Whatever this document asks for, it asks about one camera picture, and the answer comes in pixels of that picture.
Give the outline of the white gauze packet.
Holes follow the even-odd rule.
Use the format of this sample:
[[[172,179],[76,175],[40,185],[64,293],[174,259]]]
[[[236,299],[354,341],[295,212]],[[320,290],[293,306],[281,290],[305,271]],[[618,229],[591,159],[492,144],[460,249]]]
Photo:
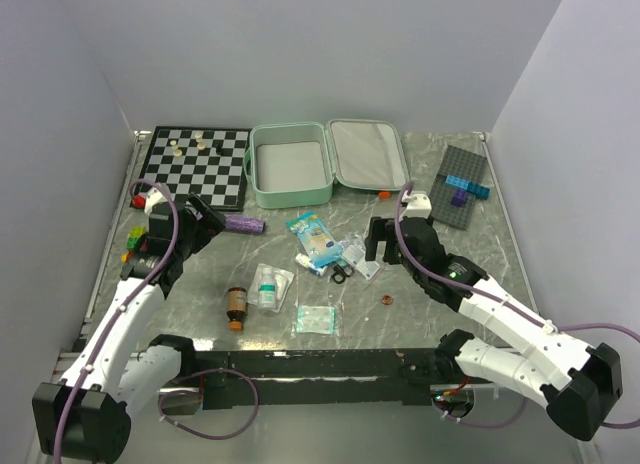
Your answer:
[[[273,284],[275,285],[273,298],[269,302],[263,301],[261,297],[260,286],[263,284],[264,272],[267,272],[273,278]],[[247,302],[262,311],[279,313],[294,277],[295,275],[292,272],[260,263],[257,266],[252,284],[247,291]]]

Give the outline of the mint green medicine case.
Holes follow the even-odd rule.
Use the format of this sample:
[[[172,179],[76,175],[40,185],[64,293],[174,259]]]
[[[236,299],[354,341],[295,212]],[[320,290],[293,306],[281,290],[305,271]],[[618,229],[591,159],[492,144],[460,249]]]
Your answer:
[[[396,128],[361,119],[258,126],[249,135],[244,171],[263,209],[323,205],[336,183],[395,192],[410,177]]]

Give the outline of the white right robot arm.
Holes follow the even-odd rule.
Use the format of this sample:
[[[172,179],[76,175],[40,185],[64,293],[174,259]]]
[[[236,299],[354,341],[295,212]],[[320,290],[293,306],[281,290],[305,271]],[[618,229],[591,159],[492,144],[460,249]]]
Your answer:
[[[400,190],[393,217],[374,217],[365,239],[366,260],[379,243],[383,260],[401,265],[433,300],[489,330],[510,346],[489,345],[456,330],[442,339],[439,376],[490,381],[543,407],[552,422],[581,441],[591,440],[622,395],[619,353],[592,346],[528,309],[469,259],[447,252],[431,217],[429,196],[412,183]]]

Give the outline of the blue cotton swab pack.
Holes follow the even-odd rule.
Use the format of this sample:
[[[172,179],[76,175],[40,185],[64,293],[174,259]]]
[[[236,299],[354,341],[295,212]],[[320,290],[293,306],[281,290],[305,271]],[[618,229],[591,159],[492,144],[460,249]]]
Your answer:
[[[308,212],[289,220],[286,227],[299,239],[314,266],[325,267],[341,258],[341,245],[316,213]]]

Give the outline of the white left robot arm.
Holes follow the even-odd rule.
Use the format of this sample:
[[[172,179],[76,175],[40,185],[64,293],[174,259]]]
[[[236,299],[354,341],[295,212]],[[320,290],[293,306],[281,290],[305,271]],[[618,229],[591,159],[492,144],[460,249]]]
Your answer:
[[[174,202],[156,184],[146,198],[148,226],[124,262],[115,295],[74,363],[32,398],[43,453],[113,463],[123,453],[134,416],[167,382],[184,386],[197,374],[191,339],[159,336],[132,361],[155,312],[166,302],[186,260],[224,231],[225,216],[196,195]]]

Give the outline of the white green medicine bottle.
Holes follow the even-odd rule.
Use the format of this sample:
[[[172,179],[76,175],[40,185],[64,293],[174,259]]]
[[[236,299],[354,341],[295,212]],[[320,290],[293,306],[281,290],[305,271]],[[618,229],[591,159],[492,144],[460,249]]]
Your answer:
[[[258,306],[264,310],[277,308],[277,281],[271,267],[264,267],[258,283]]]

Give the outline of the brown orange-cap bottle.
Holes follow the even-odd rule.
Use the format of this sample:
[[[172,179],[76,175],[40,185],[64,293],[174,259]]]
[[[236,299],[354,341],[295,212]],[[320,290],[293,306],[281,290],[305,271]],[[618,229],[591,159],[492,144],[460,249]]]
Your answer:
[[[227,312],[229,329],[242,331],[247,315],[247,294],[243,287],[232,287],[227,291]]]

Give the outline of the white blue bandage roll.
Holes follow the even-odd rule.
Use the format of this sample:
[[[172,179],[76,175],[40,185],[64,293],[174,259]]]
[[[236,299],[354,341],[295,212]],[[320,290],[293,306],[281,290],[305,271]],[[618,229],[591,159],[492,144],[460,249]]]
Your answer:
[[[304,269],[308,270],[310,273],[318,276],[318,277],[323,277],[326,274],[326,268],[325,267],[318,267],[316,266],[311,259],[302,253],[298,253],[295,258],[294,258],[295,262],[297,264],[299,264],[301,267],[303,267]]]

